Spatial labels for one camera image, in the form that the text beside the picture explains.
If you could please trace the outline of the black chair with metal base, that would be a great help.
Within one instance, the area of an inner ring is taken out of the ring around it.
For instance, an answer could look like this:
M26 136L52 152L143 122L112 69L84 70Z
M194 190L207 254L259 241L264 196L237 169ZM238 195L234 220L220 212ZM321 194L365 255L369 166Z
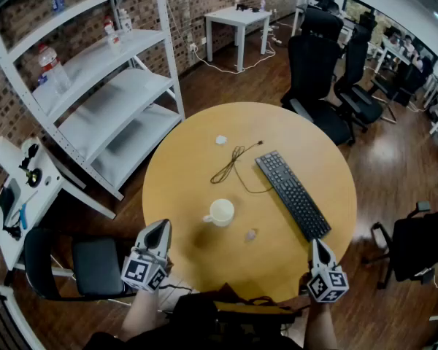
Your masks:
M396 124L397 119L391 108L391 102L395 101L402 106L407 106L417 90L424 85L425 74L413 64L401 64L393 73L391 79L384 79L377 75L372 79L372 87L368 94L385 105L391 117L381 117L382 120Z

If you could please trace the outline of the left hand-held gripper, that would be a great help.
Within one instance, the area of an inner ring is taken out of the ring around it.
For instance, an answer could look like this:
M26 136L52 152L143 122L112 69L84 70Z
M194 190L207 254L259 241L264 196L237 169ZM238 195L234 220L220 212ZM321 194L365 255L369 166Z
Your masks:
M156 292L168 276L168 253L172 225L168 219L156 221L141 230L131 254L125 258L121 280L134 289ZM156 254L148 250L157 250Z

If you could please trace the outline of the black mesh office chair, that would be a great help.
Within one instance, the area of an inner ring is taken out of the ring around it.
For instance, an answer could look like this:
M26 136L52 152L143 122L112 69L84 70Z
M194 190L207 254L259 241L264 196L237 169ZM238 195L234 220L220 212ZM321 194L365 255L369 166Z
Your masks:
M385 289L392 276L398 282L406 280L426 284L434 278L438 263L438 211L432 213L428 201L419 201L405 218L395 221L392 234L381 222L376 222L371 231L379 230L386 243L387 252L378 257L363 257L363 265L388 260L383 281L378 289Z

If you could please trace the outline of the red cap drink bottle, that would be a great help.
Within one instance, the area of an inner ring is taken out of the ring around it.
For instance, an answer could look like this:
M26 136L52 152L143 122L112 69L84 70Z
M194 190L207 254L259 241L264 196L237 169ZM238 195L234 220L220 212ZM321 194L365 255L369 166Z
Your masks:
M109 43L110 48L113 50L119 50L120 37L117 35L113 22L110 16L108 15L104 18L104 31L107 35L107 41Z

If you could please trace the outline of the black and white desk stand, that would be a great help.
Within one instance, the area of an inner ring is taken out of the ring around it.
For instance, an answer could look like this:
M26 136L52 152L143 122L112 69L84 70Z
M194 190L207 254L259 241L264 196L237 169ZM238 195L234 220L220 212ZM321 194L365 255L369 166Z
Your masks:
M39 150L39 145L33 141L25 141L22 145L24 157L19 165L19 168L26 175L26 184L35 188L39 185L42 178L42 170L40 168L29 168L31 161L36 157Z

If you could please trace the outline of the grey tablet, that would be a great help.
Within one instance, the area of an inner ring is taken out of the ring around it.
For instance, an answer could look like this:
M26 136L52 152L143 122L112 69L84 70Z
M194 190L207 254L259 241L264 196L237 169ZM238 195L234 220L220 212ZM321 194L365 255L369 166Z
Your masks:
M15 204L15 201L20 197L20 188L3 187L0 192L0 209L4 218L6 218Z

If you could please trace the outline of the dark framed window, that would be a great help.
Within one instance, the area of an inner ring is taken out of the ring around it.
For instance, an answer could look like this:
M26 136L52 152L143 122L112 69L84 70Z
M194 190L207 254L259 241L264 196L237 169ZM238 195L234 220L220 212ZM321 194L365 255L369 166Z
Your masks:
M347 19L360 24L360 16L370 16L376 22L373 29L370 42L380 49L384 48L382 38L385 36L390 39L392 36L398 36L399 42L402 42L405 36L410 36L412 45L420 53L421 57L428 56L432 64L435 66L438 63L438 55L430 49L423 41L421 41L413 32L407 30L403 25L385 15L381 11L369 6L361 0L344 0L342 10L347 15Z

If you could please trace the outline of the small white square table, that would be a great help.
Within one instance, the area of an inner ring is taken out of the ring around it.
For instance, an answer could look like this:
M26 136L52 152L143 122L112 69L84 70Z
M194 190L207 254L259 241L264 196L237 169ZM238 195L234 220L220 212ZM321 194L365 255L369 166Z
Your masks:
M207 61L212 62L212 24L221 23L235 28L235 42L237 44L237 71L241 73L244 68L244 52L245 52L245 31L252 24L263 22L263 33L261 37L261 54L267 53L268 47L268 31L271 12L252 10L237 10L236 7L228 7L205 15L206 26L206 47Z

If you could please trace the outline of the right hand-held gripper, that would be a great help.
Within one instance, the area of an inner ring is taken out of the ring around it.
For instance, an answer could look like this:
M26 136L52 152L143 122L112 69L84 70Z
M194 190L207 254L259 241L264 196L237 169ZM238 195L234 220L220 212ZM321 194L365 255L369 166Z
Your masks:
M334 252L319 238L311 241L309 268L312 277L307 289L317 303L334 303L348 292L347 274L337 265Z

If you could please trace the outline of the black office chair backrest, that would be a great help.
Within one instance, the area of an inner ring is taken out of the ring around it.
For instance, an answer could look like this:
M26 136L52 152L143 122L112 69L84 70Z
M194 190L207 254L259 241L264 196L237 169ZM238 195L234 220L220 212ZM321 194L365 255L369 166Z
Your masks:
M301 25L302 35L316 35L337 41L342 30L343 20L330 12L308 7Z

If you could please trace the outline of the white mug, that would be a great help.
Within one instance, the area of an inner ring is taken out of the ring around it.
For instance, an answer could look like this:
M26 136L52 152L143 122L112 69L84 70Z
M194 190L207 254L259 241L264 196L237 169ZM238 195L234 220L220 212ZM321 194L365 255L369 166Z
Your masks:
M203 217L206 223L223 228L231 224L234 218L234 205L226 199L217 199L210 206L210 213Z

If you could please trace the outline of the person's left forearm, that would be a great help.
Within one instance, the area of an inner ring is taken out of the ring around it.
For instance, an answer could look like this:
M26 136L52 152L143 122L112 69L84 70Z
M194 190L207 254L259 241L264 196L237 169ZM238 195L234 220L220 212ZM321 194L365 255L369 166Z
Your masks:
M158 292L139 290L121 325L119 339L128 341L142 333L154 330L158 318Z

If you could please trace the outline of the black padded visitor chair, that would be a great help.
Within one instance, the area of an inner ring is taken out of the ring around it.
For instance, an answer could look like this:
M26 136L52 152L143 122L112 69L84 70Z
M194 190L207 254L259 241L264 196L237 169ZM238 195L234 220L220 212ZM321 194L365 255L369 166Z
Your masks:
M72 277L77 296L60 294L52 270L51 250L64 234L56 230L35 227L28 231L23 243L26 278L41 298L51 301L86 302L116 300L136 295L121 279L121 259L115 239L102 236L67 234L72 240Z

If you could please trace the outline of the black keyboard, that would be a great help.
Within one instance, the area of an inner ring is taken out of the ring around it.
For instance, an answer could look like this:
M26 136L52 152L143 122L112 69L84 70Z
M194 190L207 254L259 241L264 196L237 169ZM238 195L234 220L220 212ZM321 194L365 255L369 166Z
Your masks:
M255 159L305 239L321 239L331 230L320 209L277 151Z

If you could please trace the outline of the white metal shelving rack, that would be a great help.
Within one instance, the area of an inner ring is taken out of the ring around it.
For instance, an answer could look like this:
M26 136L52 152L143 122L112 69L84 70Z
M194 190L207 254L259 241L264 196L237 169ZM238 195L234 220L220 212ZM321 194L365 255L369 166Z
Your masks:
M40 23L14 47L0 34L0 67L20 100L59 147L118 200L126 180L185 118L166 0L156 0L160 27L124 34L121 49L104 39L65 65L71 84L62 94L46 85L31 91L16 61L78 15L105 2L82 0Z

